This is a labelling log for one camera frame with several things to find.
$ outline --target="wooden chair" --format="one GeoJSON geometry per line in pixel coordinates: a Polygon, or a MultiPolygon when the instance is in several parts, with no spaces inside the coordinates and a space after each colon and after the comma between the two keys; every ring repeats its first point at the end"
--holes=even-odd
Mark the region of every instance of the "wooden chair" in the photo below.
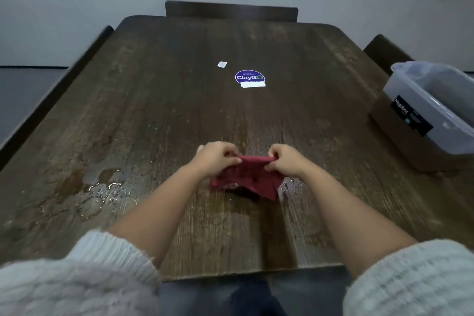
{"type": "Polygon", "coordinates": [[[168,0],[166,16],[296,22],[298,8],[168,0]]]}
{"type": "Polygon", "coordinates": [[[388,75],[392,75],[390,67],[393,64],[413,60],[410,55],[405,53],[382,34],[373,38],[365,47],[364,52],[388,75]]]}

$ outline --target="round sticker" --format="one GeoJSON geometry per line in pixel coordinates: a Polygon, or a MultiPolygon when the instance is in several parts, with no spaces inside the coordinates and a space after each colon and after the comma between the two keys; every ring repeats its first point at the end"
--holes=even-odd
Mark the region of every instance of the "round sticker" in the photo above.
{"type": "Polygon", "coordinates": [[[254,70],[241,70],[236,74],[236,81],[240,84],[243,81],[265,81],[265,77],[254,70]]]}

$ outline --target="white tape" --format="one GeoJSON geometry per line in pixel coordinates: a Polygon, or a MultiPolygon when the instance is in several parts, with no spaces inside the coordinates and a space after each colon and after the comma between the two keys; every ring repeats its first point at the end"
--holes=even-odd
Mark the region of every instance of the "white tape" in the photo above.
{"type": "Polygon", "coordinates": [[[266,86],[264,81],[242,81],[240,83],[241,87],[258,87],[266,86]]]}

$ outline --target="person's left hand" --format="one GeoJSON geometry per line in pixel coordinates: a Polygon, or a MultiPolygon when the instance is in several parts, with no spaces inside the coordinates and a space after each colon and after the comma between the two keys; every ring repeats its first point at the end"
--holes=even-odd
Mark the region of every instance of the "person's left hand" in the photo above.
{"type": "Polygon", "coordinates": [[[189,165],[198,169],[203,178],[210,178],[229,166],[240,164],[242,159],[237,155],[237,147],[234,144],[223,141],[209,142],[198,147],[196,156],[189,165]]]}

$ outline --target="clear plastic box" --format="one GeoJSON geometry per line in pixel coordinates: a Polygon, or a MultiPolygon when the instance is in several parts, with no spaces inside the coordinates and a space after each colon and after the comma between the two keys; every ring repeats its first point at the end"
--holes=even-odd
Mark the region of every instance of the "clear plastic box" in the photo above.
{"type": "Polygon", "coordinates": [[[449,154],[474,154],[474,79],[425,61],[396,63],[392,71],[384,93],[393,101],[400,96],[431,124],[426,136],[449,154]]]}

